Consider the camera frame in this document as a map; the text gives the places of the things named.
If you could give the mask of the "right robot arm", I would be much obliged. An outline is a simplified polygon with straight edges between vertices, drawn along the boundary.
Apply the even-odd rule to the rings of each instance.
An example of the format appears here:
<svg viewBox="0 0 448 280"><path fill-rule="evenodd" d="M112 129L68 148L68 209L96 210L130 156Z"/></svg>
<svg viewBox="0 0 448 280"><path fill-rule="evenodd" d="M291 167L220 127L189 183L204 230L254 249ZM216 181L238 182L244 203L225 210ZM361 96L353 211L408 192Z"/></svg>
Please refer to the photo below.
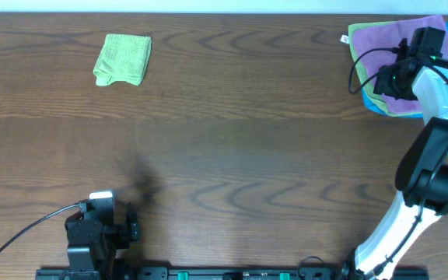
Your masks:
<svg viewBox="0 0 448 280"><path fill-rule="evenodd" d="M341 270L342 279L392 278L411 245L448 214L448 61L406 58L384 68L383 79L411 90L425 127L397 168L397 192L389 210L355 249Z"/></svg>

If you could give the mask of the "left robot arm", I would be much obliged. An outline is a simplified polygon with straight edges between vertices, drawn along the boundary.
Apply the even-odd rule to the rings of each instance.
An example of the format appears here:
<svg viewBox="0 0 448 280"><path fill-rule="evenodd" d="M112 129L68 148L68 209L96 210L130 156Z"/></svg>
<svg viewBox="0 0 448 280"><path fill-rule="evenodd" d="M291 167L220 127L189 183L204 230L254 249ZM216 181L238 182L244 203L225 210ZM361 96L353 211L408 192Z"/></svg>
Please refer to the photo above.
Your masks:
<svg viewBox="0 0 448 280"><path fill-rule="evenodd" d="M137 272L117 258L118 250L140 240L138 213L127 205L123 223L114 222L114 200L79 203L80 211L65 221L70 279L135 279Z"/></svg>

